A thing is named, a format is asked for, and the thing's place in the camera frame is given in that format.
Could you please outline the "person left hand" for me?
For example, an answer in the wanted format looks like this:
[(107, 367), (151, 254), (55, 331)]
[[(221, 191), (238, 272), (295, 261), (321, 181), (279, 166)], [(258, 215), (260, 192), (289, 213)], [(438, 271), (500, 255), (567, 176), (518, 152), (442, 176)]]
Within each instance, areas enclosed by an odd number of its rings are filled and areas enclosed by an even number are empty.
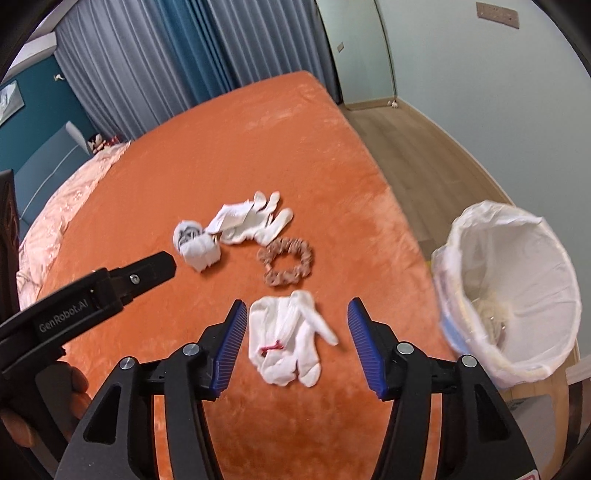
[(1, 477), (52, 479), (79, 419), (73, 414), (72, 366), (59, 349), (48, 357), (10, 362), (1, 357), (1, 409), (33, 430), (34, 446), (15, 442), (1, 427)]

